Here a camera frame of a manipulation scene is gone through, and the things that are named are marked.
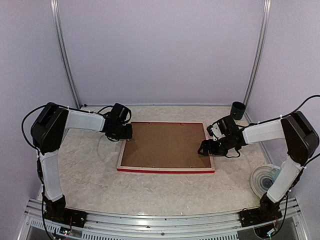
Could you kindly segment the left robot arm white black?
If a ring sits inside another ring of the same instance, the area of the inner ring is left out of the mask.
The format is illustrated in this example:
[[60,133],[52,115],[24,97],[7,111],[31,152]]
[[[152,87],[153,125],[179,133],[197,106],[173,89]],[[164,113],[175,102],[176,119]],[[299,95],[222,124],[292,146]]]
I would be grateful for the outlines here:
[[43,199],[46,206],[51,207],[50,214],[61,223],[70,218],[58,169],[58,152],[68,131],[78,129],[100,132],[112,142],[133,137],[130,124],[132,111],[119,103],[110,106],[110,109],[106,113],[84,111],[49,102],[31,127],[33,145],[38,152],[40,179],[44,186]]

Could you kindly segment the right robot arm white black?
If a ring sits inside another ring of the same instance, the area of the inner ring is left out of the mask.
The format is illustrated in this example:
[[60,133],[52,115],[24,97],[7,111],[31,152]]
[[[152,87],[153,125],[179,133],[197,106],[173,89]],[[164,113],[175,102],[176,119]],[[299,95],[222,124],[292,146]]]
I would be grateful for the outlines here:
[[262,193],[259,207],[241,214],[245,220],[254,218],[260,222],[282,216],[280,202],[300,180],[320,145],[318,133],[299,110],[247,126],[239,126],[227,115],[209,125],[207,132],[210,139],[203,140],[197,151],[202,156],[227,158],[230,150],[238,153],[244,146],[260,143],[274,147],[280,144],[276,150],[280,159],[272,160],[279,164],[279,172]]

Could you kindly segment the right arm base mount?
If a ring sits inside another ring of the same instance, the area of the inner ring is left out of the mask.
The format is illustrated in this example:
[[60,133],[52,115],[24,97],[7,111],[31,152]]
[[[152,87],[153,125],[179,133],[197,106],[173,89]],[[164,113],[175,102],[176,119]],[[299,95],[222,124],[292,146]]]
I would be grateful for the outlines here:
[[283,216],[280,210],[271,213],[262,213],[259,208],[243,209],[238,214],[243,228],[274,221]]

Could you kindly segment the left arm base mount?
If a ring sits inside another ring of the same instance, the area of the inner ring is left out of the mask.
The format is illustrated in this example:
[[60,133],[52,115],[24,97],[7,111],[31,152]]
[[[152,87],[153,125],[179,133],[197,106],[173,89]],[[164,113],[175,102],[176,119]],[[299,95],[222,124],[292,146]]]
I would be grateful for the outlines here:
[[52,222],[68,225],[70,227],[84,228],[88,213],[81,210],[65,208],[62,212],[47,210],[44,218]]

